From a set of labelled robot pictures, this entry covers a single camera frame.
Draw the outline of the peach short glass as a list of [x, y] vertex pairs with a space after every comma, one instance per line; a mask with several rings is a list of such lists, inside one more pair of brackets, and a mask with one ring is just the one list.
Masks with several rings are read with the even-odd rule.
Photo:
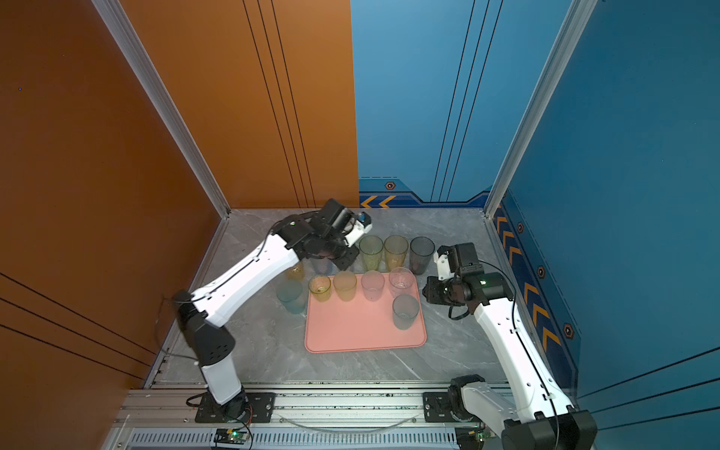
[[357, 277], [349, 271], [340, 271], [333, 278], [333, 286], [340, 300], [350, 302], [356, 297]]

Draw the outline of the yellow tall glass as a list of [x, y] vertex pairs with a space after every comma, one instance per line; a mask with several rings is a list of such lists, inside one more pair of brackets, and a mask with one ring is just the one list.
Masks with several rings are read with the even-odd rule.
[[303, 281], [306, 276], [303, 262], [298, 262], [284, 272], [287, 279], [291, 281]]

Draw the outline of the clear short glass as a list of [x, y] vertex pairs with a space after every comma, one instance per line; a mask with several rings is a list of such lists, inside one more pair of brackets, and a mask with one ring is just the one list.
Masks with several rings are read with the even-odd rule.
[[378, 301], [383, 295], [385, 284], [386, 278], [381, 272], [366, 272], [361, 279], [361, 286], [367, 301]]

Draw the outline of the grey smoky tall glass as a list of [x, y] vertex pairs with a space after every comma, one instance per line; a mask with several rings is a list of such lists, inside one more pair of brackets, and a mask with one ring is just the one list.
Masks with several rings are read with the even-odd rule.
[[410, 243], [410, 270], [421, 276], [428, 269], [435, 254], [435, 244], [427, 236], [415, 237]]

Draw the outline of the teal glass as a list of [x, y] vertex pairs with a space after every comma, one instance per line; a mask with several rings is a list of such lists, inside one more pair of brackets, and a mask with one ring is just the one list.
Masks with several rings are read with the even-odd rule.
[[419, 301], [410, 294], [397, 296], [392, 303], [392, 319], [399, 330], [410, 329], [420, 313]]
[[304, 294], [303, 284], [295, 279], [285, 280], [277, 285], [277, 299], [291, 314], [301, 314], [307, 308], [307, 296]]

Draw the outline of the clear round glass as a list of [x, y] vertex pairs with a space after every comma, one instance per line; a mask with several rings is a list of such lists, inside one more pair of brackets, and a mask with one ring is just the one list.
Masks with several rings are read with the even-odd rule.
[[388, 274], [388, 282], [392, 296], [409, 296], [416, 286], [416, 276], [407, 268], [397, 267]]

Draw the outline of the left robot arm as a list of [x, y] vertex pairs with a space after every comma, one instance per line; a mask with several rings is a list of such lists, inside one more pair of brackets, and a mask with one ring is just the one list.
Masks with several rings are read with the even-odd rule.
[[246, 402], [233, 360], [236, 340], [226, 328], [234, 313], [305, 259], [328, 259], [340, 270], [349, 268], [359, 254], [356, 243], [371, 229], [369, 215], [330, 199], [319, 210], [277, 221], [242, 261], [195, 291], [172, 297], [178, 327], [217, 405]]

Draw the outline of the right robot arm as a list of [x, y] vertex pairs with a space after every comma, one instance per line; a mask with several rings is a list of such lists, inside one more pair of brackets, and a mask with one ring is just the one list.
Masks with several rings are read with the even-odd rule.
[[428, 277], [423, 296], [431, 304], [468, 308], [489, 338], [512, 392], [508, 400], [480, 377], [459, 377], [450, 389], [458, 416], [480, 419], [499, 435], [504, 449], [594, 448], [594, 418], [556, 384], [503, 274]]

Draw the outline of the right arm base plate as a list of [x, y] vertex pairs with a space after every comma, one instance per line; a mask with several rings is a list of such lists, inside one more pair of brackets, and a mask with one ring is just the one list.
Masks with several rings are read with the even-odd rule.
[[424, 392], [423, 412], [427, 423], [467, 422], [468, 415], [455, 394], [448, 392]]

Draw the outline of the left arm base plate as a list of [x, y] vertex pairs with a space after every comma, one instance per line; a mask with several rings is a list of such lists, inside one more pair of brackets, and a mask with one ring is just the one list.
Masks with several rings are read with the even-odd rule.
[[271, 422], [276, 397], [273, 392], [242, 392], [226, 404], [220, 405], [209, 392], [205, 392], [197, 406], [195, 422], [267, 424]]

